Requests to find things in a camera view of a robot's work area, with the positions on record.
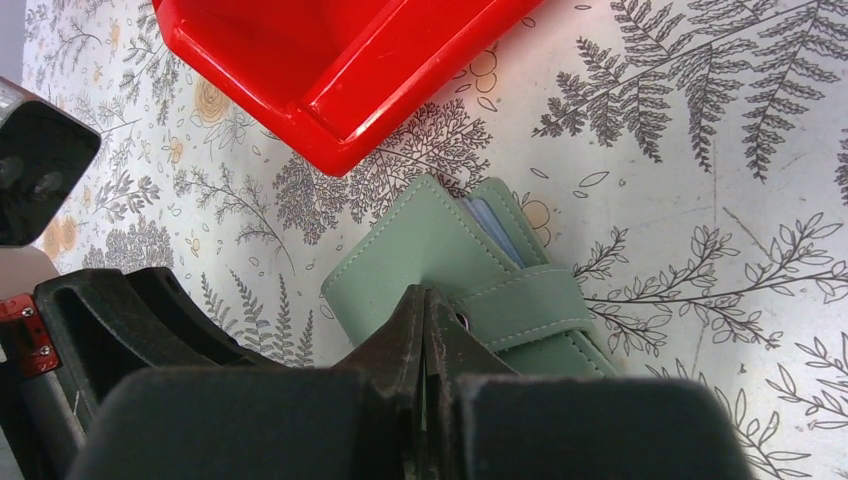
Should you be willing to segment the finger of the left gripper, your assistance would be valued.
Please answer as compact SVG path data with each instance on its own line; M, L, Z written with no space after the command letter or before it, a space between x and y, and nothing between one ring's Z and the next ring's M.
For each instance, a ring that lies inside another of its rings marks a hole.
M139 369L275 364L218 327L167 267L128 274L82 269L39 284L34 300L61 361L59 384L82 428Z

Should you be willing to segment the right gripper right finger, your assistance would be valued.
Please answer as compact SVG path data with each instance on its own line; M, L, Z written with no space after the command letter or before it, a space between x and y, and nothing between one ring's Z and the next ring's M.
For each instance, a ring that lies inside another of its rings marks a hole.
M682 380L521 375L429 289L423 315L432 479L748 479L719 403Z

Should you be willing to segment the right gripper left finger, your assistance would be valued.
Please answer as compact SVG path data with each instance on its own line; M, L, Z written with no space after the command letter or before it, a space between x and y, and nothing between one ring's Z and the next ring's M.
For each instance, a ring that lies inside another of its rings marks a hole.
M139 370L107 396L73 479L402 479L419 445L426 290L330 368Z

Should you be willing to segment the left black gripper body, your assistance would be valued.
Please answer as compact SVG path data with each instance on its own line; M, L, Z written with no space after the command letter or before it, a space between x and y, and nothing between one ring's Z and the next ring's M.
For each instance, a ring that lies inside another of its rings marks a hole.
M58 350L31 294L1 301L1 428L25 479L63 479L84 429L59 382Z

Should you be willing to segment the green card holder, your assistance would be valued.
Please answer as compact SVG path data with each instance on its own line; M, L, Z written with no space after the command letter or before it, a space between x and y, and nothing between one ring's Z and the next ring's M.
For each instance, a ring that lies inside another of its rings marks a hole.
M498 178L454 198L433 177L418 177L321 291L360 345L412 284L440 290L471 334L519 373L616 373L572 269L549 258Z

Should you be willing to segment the red plastic bin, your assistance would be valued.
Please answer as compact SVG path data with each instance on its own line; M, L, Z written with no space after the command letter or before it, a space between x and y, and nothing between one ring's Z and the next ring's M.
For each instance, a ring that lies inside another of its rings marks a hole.
M342 176L534 8L526 0L164 0L165 45Z

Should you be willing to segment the floral patterned mat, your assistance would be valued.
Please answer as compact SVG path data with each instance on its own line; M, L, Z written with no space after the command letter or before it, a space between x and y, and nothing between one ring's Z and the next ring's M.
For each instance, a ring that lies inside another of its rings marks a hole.
M39 241L167 266L242 345L350 348L325 276L418 175L502 179L617 368L699 381L758 479L847 475L847 5L547 1L351 173L166 47L148 1L30 1L24 85L103 146Z

